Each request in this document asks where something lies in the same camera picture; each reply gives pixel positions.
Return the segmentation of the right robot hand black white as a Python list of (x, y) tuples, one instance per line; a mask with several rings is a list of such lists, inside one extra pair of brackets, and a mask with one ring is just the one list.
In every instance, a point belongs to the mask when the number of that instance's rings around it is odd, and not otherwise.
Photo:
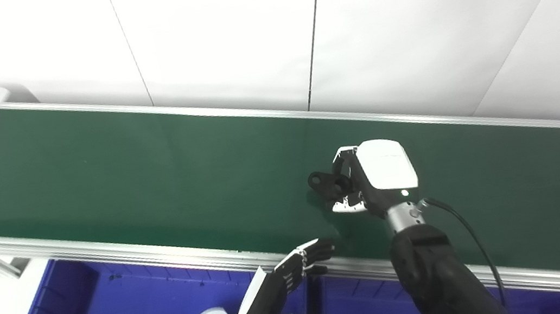
[(400, 204), (419, 197), (415, 169), (399, 142), (370, 140), (342, 146), (332, 162), (334, 182), (341, 182), (334, 213), (368, 212), (380, 219)]

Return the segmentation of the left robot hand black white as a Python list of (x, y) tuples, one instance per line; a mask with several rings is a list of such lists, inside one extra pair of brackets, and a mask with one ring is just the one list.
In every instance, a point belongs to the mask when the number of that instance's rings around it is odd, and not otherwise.
[(325, 274), (320, 263), (332, 258), (332, 238), (317, 238), (293, 248), (272, 271), (256, 270), (238, 314), (282, 314), (288, 296), (308, 275)]

